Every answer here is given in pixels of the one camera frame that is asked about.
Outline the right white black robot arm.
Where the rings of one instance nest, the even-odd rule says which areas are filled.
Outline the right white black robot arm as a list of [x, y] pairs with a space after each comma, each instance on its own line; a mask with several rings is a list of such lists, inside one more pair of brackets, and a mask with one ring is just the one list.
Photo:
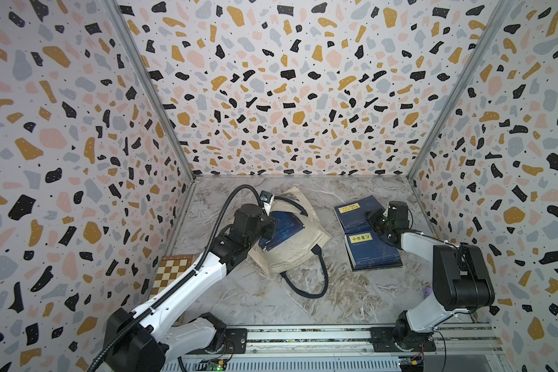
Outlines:
[[494, 288], [477, 246], [455, 245], [413, 229], [403, 201], [367, 212], [366, 220], [379, 237], [432, 265], [432, 293], [415, 308], [402, 312], [395, 322], [392, 342], [399, 350], [428, 350], [442, 323], [493, 304]]

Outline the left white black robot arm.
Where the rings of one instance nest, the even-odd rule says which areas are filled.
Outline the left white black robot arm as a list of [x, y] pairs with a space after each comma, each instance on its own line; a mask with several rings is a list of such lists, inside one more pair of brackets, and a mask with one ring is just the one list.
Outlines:
[[224, 344], [226, 324], [210, 313], [176, 327], [190, 305], [224, 279], [247, 257], [260, 238], [273, 236], [271, 205], [245, 204], [234, 214], [229, 229], [212, 241], [212, 248], [163, 291], [128, 312], [123, 308], [108, 319], [104, 346], [91, 362], [96, 371], [106, 364], [113, 371], [160, 371], [195, 350], [215, 353]]

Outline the cream canvas tote bag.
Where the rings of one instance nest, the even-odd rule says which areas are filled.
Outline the cream canvas tote bag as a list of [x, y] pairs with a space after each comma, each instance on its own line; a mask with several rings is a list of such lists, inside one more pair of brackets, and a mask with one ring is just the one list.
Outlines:
[[[322, 248], [332, 239], [332, 236], [322, 227], [311, 202], [297, 187], [292, 187], [280, 195], [274, 195], [271, 212], [273, 211], [293, 212], [303, 221], [304, 229], [271, 251], [262, 250], [257, 240], [249, 252], [249, 257], [266, 275], [280, 275], [295, 294], [305, 299], [324, 297], [330, 279]], [[323, 277], [323, 286], [318, 293], [297, 288], [288, 277], [288, 271], [302, 266], [314, 257], [319, 260]]]

